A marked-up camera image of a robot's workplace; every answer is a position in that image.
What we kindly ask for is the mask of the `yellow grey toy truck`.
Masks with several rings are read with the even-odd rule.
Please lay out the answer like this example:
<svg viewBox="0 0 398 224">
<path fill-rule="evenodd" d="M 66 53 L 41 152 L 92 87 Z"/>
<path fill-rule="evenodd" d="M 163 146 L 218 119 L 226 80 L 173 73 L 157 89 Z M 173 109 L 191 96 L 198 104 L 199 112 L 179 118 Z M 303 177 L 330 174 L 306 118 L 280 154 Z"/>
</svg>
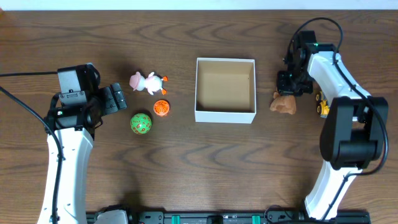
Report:
<svg viewBox="0 0 398 224">
<path fill-rule="evenodd" d="M 321 118 L 326 118 L 329 114 L 328 100 L 324 96 L 322 91 L 319 91 L 315 96 L 317 102 L 317 113 Z"/>
</svg>

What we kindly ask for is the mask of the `brown plush toy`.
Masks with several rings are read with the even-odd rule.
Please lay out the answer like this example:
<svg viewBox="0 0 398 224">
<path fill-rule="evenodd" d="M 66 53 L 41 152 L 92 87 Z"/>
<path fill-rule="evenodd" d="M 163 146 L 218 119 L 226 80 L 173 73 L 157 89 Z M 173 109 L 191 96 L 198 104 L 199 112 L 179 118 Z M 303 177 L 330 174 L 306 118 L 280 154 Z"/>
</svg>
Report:
<svg viewBox="0 0 398 224">
<path fill-rule="evenodd" d="M 279 113 L 295 114 L 297 110 L 295 97 L 292 95 L 282 96 L 277 91 L 273 93 L 273 101 L 270 105 L 271 111 Z"/>
</svg>

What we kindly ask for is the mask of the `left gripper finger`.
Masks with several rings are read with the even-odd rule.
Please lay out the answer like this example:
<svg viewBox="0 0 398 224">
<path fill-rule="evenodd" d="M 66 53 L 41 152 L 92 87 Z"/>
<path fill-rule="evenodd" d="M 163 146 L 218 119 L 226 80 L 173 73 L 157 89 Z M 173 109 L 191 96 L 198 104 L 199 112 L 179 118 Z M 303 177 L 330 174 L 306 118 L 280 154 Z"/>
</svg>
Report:
<svg viewBox="0 0 398 224">
<path fill-rule="evenodd" d="M 119 83 L 111 84 L 111 89 L 112 89 L 115 101 L 124 101 L 124 93 L 123 93 Z"/>
<path fill-rule="evenodd" d="M 127 108 L 127 104 L 125 100 L 121 101 L 116 101 L 116 106 L 118 107 L 118 110 L 123 110 Z"/>
</svg>

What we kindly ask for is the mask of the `green patterned ball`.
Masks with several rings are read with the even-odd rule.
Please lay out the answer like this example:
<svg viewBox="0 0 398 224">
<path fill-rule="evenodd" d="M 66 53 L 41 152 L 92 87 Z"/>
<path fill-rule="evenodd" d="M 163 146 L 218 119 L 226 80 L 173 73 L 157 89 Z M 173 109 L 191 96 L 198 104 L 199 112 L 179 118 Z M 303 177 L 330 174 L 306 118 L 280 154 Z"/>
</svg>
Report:
<svg viewBox="0 0 398 224">
<path fill-rule="evenodd" d="M 137 113 L 130 120 L 131 129 L 136 134 L 146 134 L 152 127 L 152 119 L 145 113 Z"/>
</svg>

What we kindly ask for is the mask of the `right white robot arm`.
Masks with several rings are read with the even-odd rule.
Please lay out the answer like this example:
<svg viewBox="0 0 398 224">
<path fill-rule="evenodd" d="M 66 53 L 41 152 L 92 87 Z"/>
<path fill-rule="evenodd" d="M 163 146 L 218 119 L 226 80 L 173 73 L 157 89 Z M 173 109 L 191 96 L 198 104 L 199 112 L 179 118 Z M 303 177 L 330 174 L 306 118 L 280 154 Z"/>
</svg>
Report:
<svg viewBox="0 0 398 224">
<path fill-rule="evenodd" d="M 294 44 L 285 63 L 287 70 L 277 77 L 279 94 L 312 93 L 316 82 L 329 108 L 320 135 L 322 169 L 304 205 L 308 219 L 332 220 L 354 179 L 378 172 L 380 167 L 367 170 L 372 161 L 386 161 L 388 103 L 358 85 L 333 44 Z"/>
</svg>

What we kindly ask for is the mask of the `pink white duck toy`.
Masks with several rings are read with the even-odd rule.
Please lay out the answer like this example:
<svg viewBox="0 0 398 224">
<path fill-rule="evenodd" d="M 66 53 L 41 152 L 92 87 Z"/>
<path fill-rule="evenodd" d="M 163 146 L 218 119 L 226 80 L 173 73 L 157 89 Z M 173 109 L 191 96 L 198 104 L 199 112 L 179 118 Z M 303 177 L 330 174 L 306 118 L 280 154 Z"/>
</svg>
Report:
<svg viewBox="0 0 398 224">
<path fill-rule="evenodd" d="M 163 95 L 166 95 L 167 90 L 163 88 L 163 82 L 167 82 L 168 80 L 167 76 L 161 77 L 155 72 L 151 72 L 146 78 L 141 75 L 140 72 L 136 72 L 130 77 L 129 85 L 134 91 L 142 91 L 146 89 L 150 95 L 153 95 L 154 92 L 157 91 L 161 91 Z"/>
</svg>

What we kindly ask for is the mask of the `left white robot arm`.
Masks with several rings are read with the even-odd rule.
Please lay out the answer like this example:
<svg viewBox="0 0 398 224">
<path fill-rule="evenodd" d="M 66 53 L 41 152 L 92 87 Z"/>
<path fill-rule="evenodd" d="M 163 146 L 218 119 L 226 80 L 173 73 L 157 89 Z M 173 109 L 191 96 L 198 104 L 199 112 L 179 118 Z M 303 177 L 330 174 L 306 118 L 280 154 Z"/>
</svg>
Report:
<svg viewBox="0 0 398 224">
<path fill-rule="evenodd" d="M 127 108 L 120 84 L 113 83 L 99 90 L 92 103 L 56 107 L 59 99 L 68 94 L 56 94 L 45 117 L 54 129 L 55 137 L 47 138 L 49 169 L 42 210 L 38 223 L 127 223 L 127 212 L 116 209 L 90 215 L 86 212 L 86 176 L 94 146 L 94 128 L 78 123 L 82 116 L 105 107 L 105 114 Z"/>
</svg>

